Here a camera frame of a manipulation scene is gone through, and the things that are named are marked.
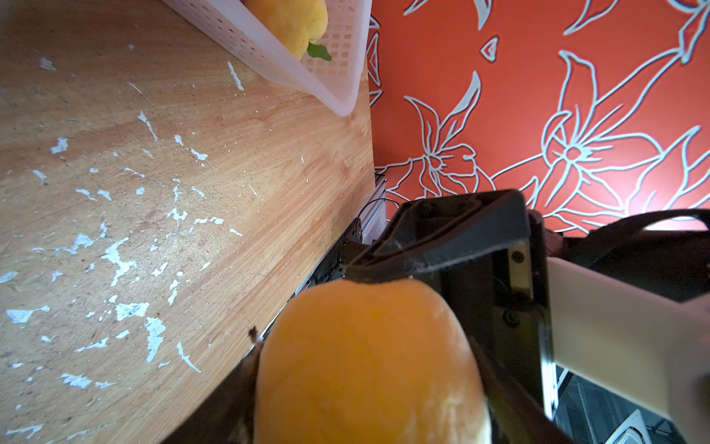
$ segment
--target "orange fruit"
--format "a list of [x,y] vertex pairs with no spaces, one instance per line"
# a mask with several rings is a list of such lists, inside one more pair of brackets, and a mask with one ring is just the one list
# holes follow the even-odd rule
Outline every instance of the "orange fruit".
[[296,296],[264,342],[255,444],[491,442],[455,315],[413,279],[340,280]]

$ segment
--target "white plastic basket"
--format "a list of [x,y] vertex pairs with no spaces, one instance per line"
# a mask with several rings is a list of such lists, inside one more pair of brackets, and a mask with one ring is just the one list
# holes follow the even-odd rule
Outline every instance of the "white plastic basket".
[[240,0],[163,0],[265,79],[313,94],[350,114],[364,67],[372,0],[325,0],[328,29],[319,44],[333,60],[298,61]]

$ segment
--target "white paint flake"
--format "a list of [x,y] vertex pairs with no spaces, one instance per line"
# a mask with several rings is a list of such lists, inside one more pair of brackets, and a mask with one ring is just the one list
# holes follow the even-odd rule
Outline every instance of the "white paint flake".
[[133,173],[133,175],[139,175],[144,179],[146,178],[145,174],[140,174],[139,172],[131,170],[130,168],[124,168],[124,171],[128,171],[129,173]]
[[18,274],[20,274],[19,271],[8,271],[4,275],[0,276],[0,283],[12,281],[13,279],[15,279],[15,277],[17,277]]
[[77,348],[77,349],[74,350],[74,351],[77,352],[77,353],[81,353],[81,352],[83,352],[84,350],[88,350],[88,349],[91,349],[91,348],[106,348],[106,347],[107,347],[107,341],[108,341],[108,340],[109,340],[109,338],[108,338],[108,337],[105,337],[104,339],[102,339],[102,340],[100,340],[100,341],[98,341],[98,342],[94,342],[93,344],[88,345],[88,346],[86,346],[86,347]]
[[192,226],[190,227],[190,231],[187,232],[188,234],[192,234],[192,231],[195,229],[196,224],[205,224],[207,223],[207,218],[204,219],[195,219],[195,221],[192,223]]
[[67,148],[69,148],[68,141],[69,139],[67,139],[66,137],[57,137],[57,144],[50,149],[52,151],[52,154],[59,154],[66,151]]
[[57,379],[64,378],[64,384],[69,384],[70,387],[81,387],[81,389],[86,389],[93,381],[88,378],[84,378],[83,374],[79,376],[74,376],[73,374],[64,373]]
[[40,58],[40,68],[43,70],[48,70],[48,71],[56,71],[57,68],[54,67],[52,64],[52,60],[49,60],[46,57]]
[[13,324],[24,324],[30,320],[32,313],[36,311],[43,311],[46,313],[49,310],[50,308],[45,305],[44,307],[35,308],[34,310],[5,310],[5,314],[7,314],[7,317],[12,320]]
[[201,199],[204,199],[204,193],[202,191],[198,190],[197,188],[192,187],[192,188],[190,188],[190,191],[195,191],[197,194],[200,195]]
[[146,97],[146,95],[143,93],[143,91],[140,91],[140,90],[138,89],[138,87],[135,86],[133,83],[130,83],[130,82],[126,82],[126,83],[128,83],[128,84],[129,84],[130,86],[132,86],[136,91],[138,91],[138,93],[139,93],[140,95],[142,95],[143,97]]
[[110,386],[115,386],[116,383],[115,382],[95,382],[94,385],[99,387],[100,389],[105,389]]
[[229,72],[231,72],[231,76],[234,78],[236,87],[238,87],[240,91],[244,91],[244,87],[241,86],[241,80],[236,76],[236,72],[234,72],[234,66],[231,65],[231,62],[227,62],[227,65],[229,65]]
[[209,155],[207,155],[207,154],[198,153],[197,151],[195,151],[194,148],[190,148],[190,153],[192,153],[197,158],[197,161],[205,161],[209,157]]
[[253,187],[251,186],[251,184],[250,184],[250,183],[247,183],[247,185],[249,185],[249,187],[251,188],[251,192],[253,192],[256,197],[259,197],[259,195],[256,194],[256,191],[254,191],[254,189],[253,189]]
[[180,355],[183,361],[185,361],[185,364],[189,365],[191,369],[195,370],[197,373],[202,373],[200,370],[197,369],[191,362],[190,362],[190,356],[185,356],[185,353],[182,351],[182,344],[180,342],[177,343],[177,353]]
[[47,175],[39,170],[32,170],[33,173],[42,181],[42,185],[47,185]]
[[106,190],[98,190],[96,191],[96,194],[99,196],[104,196],[109,202],[111,202],[111,193],[109,193]]
[[173,211],[169,212],[168,214],[165,215],[165,217],[170,217],[173,216],[173,219],[177,222],[177,225],[180,226],[180,221],[185,220],[187,217],[187,211],[183,211],[181,215],[178,214],[178,208],[175,207],[173,208]]
[[101,230],[101,234],[99,235],[99,237],[96,238],[96,240],[105,238],[106,232],[109,231],[109,228],[106,226],[105,220],[101,222],[101,225],[99,225],[99,229]]
[[18,428],[17,430],[8,430],[5,432],[5,436],[14,435],[15,433],[31,432],[29,435],[27,435],[25,437],[25,439],[30,439],[35,435],[35,433],[42,430],[42,426],[44,426],[44,424],[42,424],[41,426],[29,426],[29,427],[25,427],[25,428]]
[[126,318],[132,318],[133,316],[138,316],[139,318],[144,318],[146,316],[146,311],[151,303],[141,302],[141,303],[117,303],[116,304],[116,321],[122,321]]
[[[138,119],[142,121],[146,126],[148,126],[148,129],[151,130],[151,134],[153,135],[153,140],[158,141],[158,136],[155,135],[155,132],[153,131],[153,127],[151,126],[151,121],[148,120],[148,117],[143,113],[143,110],[141,110],[141,113],[138,115]],[[150,151],[143,149],[143,152],[146,153],[148,157],[153,157],[153,154],[150,154]]]
[[167,267],[167,266],[168,266],[168,263],[165,262],[163,265],[160,266],[159,269],[153,270],[153,273],[151,273],[151,274],[153,276],[159,276],[159,275],[163,274],[163,272],[165,271],[165,267]]
[[89,432],[88,430],[82,430],[82,431],[80,431],[80,432],[76,432],[76,433],[73,434],[73,435],[69,435],[69,436],[67,437],[67,441],[71,441],[72,439],[76,438],[76,437],[79,436],[79,435],[86,435],[88,432]]
[[168,306],[172,307],[173,303],[175,302],[175,298],[178,296],[178,290],[176,288],[173,289],[173,292],[170,294],[170,297],[168,298]]
[[119,254],[119,246],[127,240],[129,240],[129,238],[124,237],[120,241],[114,242],[113,245],[106,249],[106,254],[101,256],[101,259],[106,259],[112,264],[119,266],[119,269],[116,270],[116,274],[114,275],[114,280],[111,282],[111,287],[115,287],[119,281],[119,278],[126,274],[131,267],[136,268],[136,261],[123,262],[121,260],[121,255]]
[[76,254],[79,247],[89,248],[94,244],[94,240],[88,237],[86,234],[79,234],[77,240],[74,241],[74,246],[72,248],[55,248],[55,251],[66,251],[69,254]]
[[94,202],[96,202],[96,199],[91,197],[91,193],[88,190],[85,190],[83,188],[77,188],[75,191],[79,194],[83,194],[84,196],[88,197],[89,200],[93,200]]
[[157,318],[148,318],[148,322],[144,326],[148,331],[148,357],[146,358],[146,362],[151,362],[155,359],[160,344],[163,343],[164,338],[160,335],[165,332],[165,326],[163,325],[163,321]]

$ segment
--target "peeled orange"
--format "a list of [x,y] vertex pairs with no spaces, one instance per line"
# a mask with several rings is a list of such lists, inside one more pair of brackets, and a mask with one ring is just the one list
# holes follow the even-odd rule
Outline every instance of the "peeled orange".
[[298,60],[328,27],[325,0],[244,0],[244,6]]
[[412,279],[340,280],[289,302],[261,353],[254,425],[255,444],[491,442],[461,325]]

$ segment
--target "black cable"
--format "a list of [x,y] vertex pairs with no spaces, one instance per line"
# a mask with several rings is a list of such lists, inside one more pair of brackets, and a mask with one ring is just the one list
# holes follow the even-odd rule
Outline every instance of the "black cable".
[[360,216],[362,216],[362,212],[365,211],[365,208],[367,208],[368,205],[370,205],[372,202],[377,202],[378,200],[386,200],[388,202],[392,202],[393,204],[397,205],[397,208],[399,208],[399,202],[396,200],[392,200],[389,197],[378,197],[377,199],[372,199],[370,202],[366,203],[363,205],[362,210],[357,214],[357,218],[360,219]]

